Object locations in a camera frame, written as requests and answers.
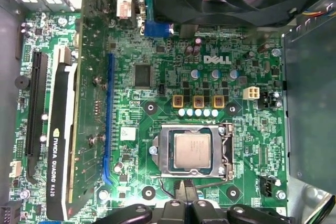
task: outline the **motherboard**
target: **motherboard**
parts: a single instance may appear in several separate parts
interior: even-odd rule
[[[10,220],[92,223],[167,201],[181,179],[221,208],[286,215],[281,38],[148,36],[114,6],[83,0],[22,24]]]

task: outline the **wire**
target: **wire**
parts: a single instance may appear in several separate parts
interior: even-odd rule
[[[308,220],[307,224],[321,224],[328,217],[336,204],[336,197],[333,195],[327,203],[313,217]]]
[[[160,188],[161,188],[161,190],[162,190],[166,195],[168,195],[169,197],[174,198],[174,195],[172,195],[170,192],[168,192],[166,189],[164,189],[164,185],[163,185],[162,180],[159,179],[159,183],[160,183]]]
[[[210,184],[206,184],[206,185],[201,185],[201,186],[195,186],[196,189],[203,189],[203,188],[207,188],[207,187],[211,187],[211,186],[220,186],[222,184],[225,184],[226,181],[221,181],[221,182],[216,182],[216,183],[210,183]]]

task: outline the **green circuit board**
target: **green circuit board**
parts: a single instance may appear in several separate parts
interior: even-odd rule
[[[154,204],[157,200],[169,199],[160,189],[160,171],[149,154],[162,124],[229,122],[234,126],[235,178],[224,185],[201,189],[199,196],[216,201],[221,207],[237,203],[274,207],[283,212],[286,200],[274,196],[266,198],[260,194],[259,175],[276,176],[282,181],[278,189],[286,191],[284,111],[282,108],[259,110],[256,101],[243,100],[243,90],[251,86],[260,87],[260,92],[282,93],[281,89],[274,87],[274,81],[282,80],[282,59],[274,57],[271,50],[258,54],[260,45],[244,44],[241,29],[214,29],[197,35],[202,40],[200,54],[186,56],[185,49],[194,45],[194,39],[181,40],[177,36],[145,38],[138,30],[125,30],[121,26],[110,32],[110,50],[116,57],[111,146],[112,205],[122,207],[135,201]],[[280,38],[272,38],[269,43],[271,48],[281,48]],[[256,55],[246,60],[246,52],[250,50]],[[223,56],[227,64],[220,64],[218,60],[204,61],[204,56]],[[137,71],[136,66],[150,66],[150,88],[135,87],[135,80],[146,79],[146,74]],[[192,78],[193,70],[198,70],[196,80]],[[211,76],[213,70],[220,73],[217,80]],[[230,79],[232,70],[238,70],[238,79]],[[237,113],[232,116],[227,106],[218,109],[215,118],[181,117],[179,108],[172,107],[173,95],[184,95],[185,110],[194,109],[194,95],[209,97],[202,110],[210,111],[213,109],[213,96],[224,95],[225,105],[236,104]],[[155,105],[155,113],[148,114],[148,104]],[[123,169],[116,174],[113,168],[118,162],[123,163]],[[170,192],[173,192],[174,181],[174,178],[162,179],[165,189]],[[195,185],[219,181],[216,178],[194,179]],[[233,201],[227,196],[227,189],[232,185],[240,191],[239,198]],[[145,186],[155,189],[154,199],[143,199]]]

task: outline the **black connector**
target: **black connector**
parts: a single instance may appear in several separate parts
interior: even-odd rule
[[[29,112],[27,121],[26,149],[27,180],[37,183],[33,178],[35,167],[40,156],[40,136],[42,134],[44,102],[48,70],[48,56],[42,52],[34,52],[31,67]]]
[[[0,224],[18,224],[21,206],[21,201],[9,201],[4,206],[0,206]]]

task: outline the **capacitor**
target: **capacitor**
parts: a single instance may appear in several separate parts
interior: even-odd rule
[[[179,116],[184,116],[185,115],[185,110],[184,109],[179,109],[178,114],[179,114]]]
[[[280,93],[279,92],[273,92],[272,93],[272,97],[279,98],[280,97]]]
[[[263,45],[261,45],[258,49],[257,52],[262,54],[263,52],[266,52],[269,48],[270,48],[270,44],[269,43],[265,43]]]
[[[202,39],[201,38],[196,38],[195,39],[195,44],[196,45],[200,45],[202,43]]]
[[[189,56],[193,53],[193,47],[192,46],[187,46],[184,50],[184,55]]]
[[[30,30],[31,29],[31,25],[28,24],[28,23],[25,23],[25,22],[21,23],[21,27],[25,30]]]
[[[21,30],[21,33],[28,39],[28,38],[30,38],[31,37],[31,33],[30,32],[28,32],[26,29],[22,29]]]
[[[229,80],[235,81],[239,77],[238,70],[234,69],[230,71]]]
[[[98,198],[100,200],[107,200],[109,198],[109,192],[107,190],[102,190],[98,193]]]
[[[47,135],[43,134],[40,136],[40,142],[45,143],[48,140]]]
[[[280,55],[281,55],[281,49],[279,49],[279,48],[274,48],[274,49],[272,49],[272,55],[274,56],[274,57],[279,57]]]
[[[68,20],[67,20],[66,18],[60,17],[60,18],[58,19],[57,23],[58,23],[60,26],[64,27],[64,26],[66,26],[66,24],[68,23]]]
[[[202,110],[197,109],[195,110],[195,116],[201,116],[202,115]]]
[[[194,46],[194,48],[193,48],[193,56],[197,56],[197,55],[199,55],[200,52],[201,51],[201,48],[200,48],[200,46]]]
[[[214,118],[218,117],[218,110],[212,110],[211,111],[211,116],[214,117]]]
[[[203,111],[203,115],[207,118],[208,116],[210,116],[210,110],[208,110],[208,109],[205,109],[204,111]]]
[[[30,191],[27,189],[24,189],[20,193],[20,199],[29,199],[30,198]]]
[[[218,80],[220,78],[221,72],[218,69],[215,69],[211,72],[211,77],[214,80]]]
[[[256,55],[256,54],[255,54],[253,51],[249,51],[249,52],[243,54],[243,58],[244,58],[245,60],[249,60],[249,59],[254,58],[255,55]]]
[[[197,80],[199,78],[200,72],[197,69],[193,69],[190,72],[191,78]]]
[[[49,115],[47,113],[43,113],[42,116],[41,116],[41,120],[42,121],[48,121],[49,119]]]
[[[124,164],[122,162],[117,162],[113,168],[115,173],[120,173],[121,169],[124,167]]]
[[[193,116],[193,115],[194,115],[193,109],[187,109],[187,116]]]

